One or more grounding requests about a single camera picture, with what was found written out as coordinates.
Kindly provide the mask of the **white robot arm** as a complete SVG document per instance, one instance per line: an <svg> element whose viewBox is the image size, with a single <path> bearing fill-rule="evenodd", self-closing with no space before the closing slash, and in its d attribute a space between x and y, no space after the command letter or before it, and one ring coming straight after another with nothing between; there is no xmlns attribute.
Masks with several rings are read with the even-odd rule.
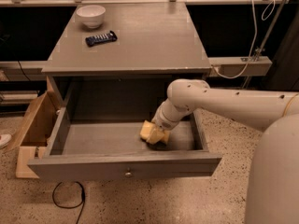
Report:
<svg viewBox="0 0 299 224"><path fill-rule="evenodd" d="M263 133L255 148L245 224L299 224L299 95L296 92L213 89L204 80L177 79L140 137L154 145L201 108Z"/></svg>

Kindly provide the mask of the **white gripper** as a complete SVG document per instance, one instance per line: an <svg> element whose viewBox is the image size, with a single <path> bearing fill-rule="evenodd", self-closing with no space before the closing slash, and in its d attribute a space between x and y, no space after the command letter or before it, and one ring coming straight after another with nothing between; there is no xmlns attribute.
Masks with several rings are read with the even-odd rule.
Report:
<svg viewBox="0 0 299 224"><path fill-rule="evenodd" d="M193 111L193 107L175 106L169 99L166 99L157 108L151 120L158 128L154 128L155 125L152 122L145 120L139 135L147 143L154 145L164 138L164 131L162 130L173 130L184 117L189 116Z"/></svg>

